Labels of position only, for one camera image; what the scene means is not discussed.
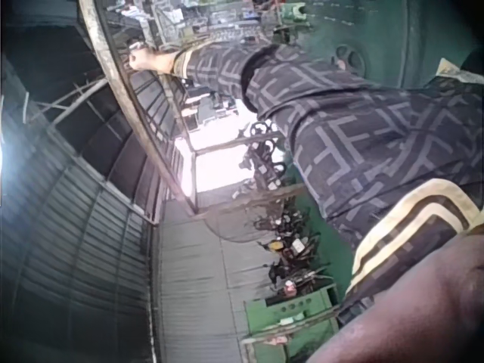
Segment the metal beam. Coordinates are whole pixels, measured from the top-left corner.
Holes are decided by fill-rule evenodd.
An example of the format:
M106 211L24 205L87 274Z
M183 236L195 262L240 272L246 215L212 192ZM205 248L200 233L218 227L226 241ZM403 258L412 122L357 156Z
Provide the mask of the metal beam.
M74 87L75 87L75 88L76 88L76 89L79 91L79 93L80 93L81 95L83 95L83 91L82 91L82 89L80 89L80 87L79 87L79 86L78 86L76 83L74 83ZM97 109L97 108L96 108L96 107L95 107L95 106L92 104L92 102L90 102L90 100L85 100L85 102L86 102L86 103L87 103L87 105L88 105L88 106L91 108L92 112L94 112L94 113L95 113L95 115L98 117L98 119L99 119L99 120L100 120L100 121L101 121L103 124L105 124L105 125L106 125L106 127L107 127L107 128L108 128L108 129L109 129L109 130L110 130L110 131L111 131L111 132L114 134L114 136L116 136L118 140L122 141L122 140L123 140L123 138L121 138L121 136L119 136L119 134L116 132L116 130L115 130L115 129L113 129L109 123L107 123L107 122L106 122L106 119L103 117L103 115L101 115L101 114L99 113L98 109Z
M89 97L91 97L94 93L99 91L101 88L103 88L105 85L107 85L107 79L102 79L99 82L96 82L90 89L88 89L85 93L81 94L79 98L77 98L70 106L63 111L59 116L57 116L54 121L52 121L51 125L49 126L50 129L53 129L58 123L61 123L68 117L72 112L74 112L77 107L79 107L81 104L83 104Z
M191 155L191 201L197 206L197 155Z
M103 79L97 79L95 81L92 81L91 83L88 83L87 85L83 85L83 86L79 87L79 89L80 90L83 90L83 89L88 88L88 87L90 87L90 86L94 85L95 83L100 82L102 80ZM33 115L32 117L30 117L30 119L28 119L28 122L31 123L37 117L41 116L46 111L50 110L52 107L55 107L55 106L59 105L62 101L65 101L66 99L68 99L71 96L74 96L77 93L79 93L79 90L74 89L73 91L71 91L71 92L67 93L66 95L62 96L61 98L58 98L56 101L52 102L51 104L48 104L48 106L45 106L39 112L37 112L35 115Z
M250 144L251 142L261 142L272 138L281 138L281 137L283 137L283 135L279 131L268 132L266 134L236 138L235 140L230 140L230 141L224 142L223 144L204 147L203 149L195 150L195 153L197 154L197 156L200 156L200 155L212 153L218 150L230 149L231 147L236 147L243 144L247 145L247 144Z
M297 333L305 327L312 327L323 321L337 317L340 306L333 306L317 315L311 316L302 321L297 321L291 325L276 327L270 330L261 331L251 337L247 337L240 342L241 351L243 353L242 361L244 363L257 363L257 357L254 352L253 345L256 343L264 343L267 340L275 337L286 336Z
M175 117L176 125L180 129L181 136L187 142L188 149L191 153L195 152L194 146L190 140L190 133L188 131L187 123L185 122L185 118L182 116L182 108L179 104L176 103L175 100L175 92L173 91L172 84L173 84L173 76L167 74L160 74L160 83L165 92L166 100L168 101L169 106L172 109L173 116Z
M303 183L282 187L274 191L254 191L230 202L214 204L200 208L194 219L205 219L212 216L219 216L224 213L232 213L241 209L261 206L274 200L285 199L297 195L306 190Z
M79 3L93 47L98 55L98 60L106 77L109 79L113 93L129 125L176 199L182 203L189 215L195 214L195 205L183 193L182 187L178 184L169 163L167 163L157 146L155 136L150 131L142 107L136 98L128 75L119 59L114 41L109 34L109 27L104 19L101 5L95 0L80 0Z
M58 108L59 110L66 110L67 109L67 106L61 106L59 104L48 104L46 102L37 102L37 101L36 101L36 104L39 105L39 106L43 106L43 107Z

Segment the corrugated metal roof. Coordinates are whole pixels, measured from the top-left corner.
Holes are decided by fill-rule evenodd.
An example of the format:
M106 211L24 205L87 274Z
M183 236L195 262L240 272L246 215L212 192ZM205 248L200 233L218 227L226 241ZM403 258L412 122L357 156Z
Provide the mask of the corrugated metal roof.
M58 132L30 147L48 121L2 66L2 337L21 362L149 358L146 221Z

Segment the person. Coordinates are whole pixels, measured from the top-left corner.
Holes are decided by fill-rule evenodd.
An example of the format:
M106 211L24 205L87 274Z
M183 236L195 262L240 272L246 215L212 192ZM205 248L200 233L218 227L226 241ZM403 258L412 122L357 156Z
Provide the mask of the person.
M173 54L137 50L130 65L193 79L277 124L322 217L355 254L343 323L484 223L478 76L394 89L286 45L218 42Z

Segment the corrugated metal wall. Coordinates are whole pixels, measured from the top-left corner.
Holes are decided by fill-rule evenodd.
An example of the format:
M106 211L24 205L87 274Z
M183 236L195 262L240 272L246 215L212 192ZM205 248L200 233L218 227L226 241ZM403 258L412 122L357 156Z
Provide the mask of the corrugated metal wall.
M25 89L2 68L2 361L145 361L144 211L46 119L22 123Z
M205 205L227 200L233 189L200 193L199 200ZM242 225L240 216L223 216L214 232L226 234L236 225ZM166 204L159 242L154 263L163 362L241 362L239 339L248 334L244 301L271 295L262 266L275 255L254 240L228 242L205 221L188 222L175 201Z

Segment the metal rod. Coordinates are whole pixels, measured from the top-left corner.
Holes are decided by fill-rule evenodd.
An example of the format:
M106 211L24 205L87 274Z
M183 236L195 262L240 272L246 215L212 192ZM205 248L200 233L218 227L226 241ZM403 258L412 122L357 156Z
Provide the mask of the metal rod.
M294 334L297 331L303 329L304 327L311 327L312 325L316 325L322 321L326 321L332 318L337 317L338 312L340 310L340 306L332 306L330 309L325 310L317 315L311 316L307 319L302 321L297 321L291 325L283 326L283 327L275 327L270 330L261 331L257 334L252 335L251 337L247 337L241 341L241 344L244 345L252 345L254 343L261 343L265 342L266 340L270 340L275 337L280 337L283 335Z
M48 104L46 102L37 102L36 101L36 104L38 104L39 106L44 106L44 107L51 107L51 108L58 108L59 110L66 110L67 109L67 106L61 106L59 104Z
M176 198L182 203L186 212L189 215L195 214L195 205L183 193L182 187L170 169L170 165L166 162L163 154L160 153L155 136L152 135L149 129L142 107L132 90L128 75L120 62L116 46L109 34L109 27L104 18L101 5L95 0L80 0L79 3L93 47L129 125L146 150L147 155L153 161L159 174L166 181Z
M285 199L302 193L306 189L303 183L282 187L274 191L254 191L236 200L214 204L205 208L200 208L194 219L205 219L209 216L218 216L223 213L232 213L240 209L260 206L274 200Z
M195 152L195 149L190 140L190 133L188 131L187 123L185 122L185 118L182 116L182 109L180 108L180 105L177 104L175 101L175 95L172 88L173 79L173 76L167 74L160 74L160 83L165 92L166 100L168 101L169 106L172 108L176 125L180 129L181 136L187 142L188 149L191 153L193 153Z
M134 135L135 135L135 133L133 131L131 131L129 133L128 137L126 138L126 140L124 141L124 144L122 145L121 150L116 155L116 159L114 159L113 163L111 164L111 167L109 168L109 172L107 172L106 180L110 180L111 179L111 176L113 174L114 169L118 165L118 162L121 159L121 156L123 155L125 149L128 147L129 142L133 139L133 136Z
M204 147L203 149L195 150L195 153L197 154L197 156L200 156L200 155L212 153L218 150L230 149L231 147L236 147L238 145L250 144L251 142L260 142L260 141L265 141L272 138L281 138L282 136L283 135L279 131L276 131L276 132L268 132L266 134L236 138L234 140L224 142L223 144L217 144L209 147Z
M23 100L23 107L22 107L22 122L25 124L27 123L27 105L29 104L29 92L25 92L25 99Z
M197 155L192 153L191 155L191 201L195 206L197 202Z
M66 117L68 117L72 112L74 112L77 107L83 104L89 97L91 97L94 93L99 91L107 85L107 79L102 79L101 81L97 82L93 85L90 89L88 89L85 93L81 94L79 98L77 98L70 106L59 116L57 116L54 121L52 121L51 125L49 126L50 129L53 129L58 123L64 121Z
M141 180L143 179L144 171L146 170L146 165L148 164L148 155L144 158L143 166L141 167L141 172L139 174L138 180L136 181L135 193L133 194L133 203L136 203L136 195L138 195L139 188L141 185Z
M80 89L80 87L79 87L79 86L78 86L76 83L74 83L74 87L75 87L75 88L76 88L76 89L79 91L79 93L80 93L81 95L83 95L83 91L82 91L82 89ZM122 140L123 140L123 138L122 138L121 136L119 136L119 134L116 132L116 130L115 130L115 129L113 129L109 123L107 123L107 122L106 122L106 119L103 117L103 115L101 115L101 114L99 113L98 109L97 109L97 108L96 108L96 107L95 107L95 106L92 104L92 102L90 102L90 100L85 100L85 102L86 102L86 103L87 103L87 105L88 105L88 106L91 108L92 112L94 112L94 113L95 113L95 115L98 117L98 119L99 119L99 120L100 120L100 121L101 121L103 124L105 124L105 125L106 125L106 127L107 127L107 128L108 128L108 129L109 129L109 130L110 130L110 131L113 133L113 135L114 135L114 136L116 136L116 138L117 138L118 140L122 141Z
M81 86L80 89L81 90L82 89L86 89L86 88L94 85L95 83L102 81L103 79L98 79L98 80L92 81L91 83L88 83L87 85ZM60 102L65 101L66 99L68 99L71 96L74 96L77 93L79 93L79 90L74 89L73 91L71 91L71 92L67 93L66 95L62 96L61 98L58 98L56 101L54 101L53 103L51 103L49 106L47 106L45 108L42 108L38 113L36 113L32 117L30 117L29 122L31 123L37 117L39 117L40 115L42 115L45 111L50 110L54 105L58 105Z

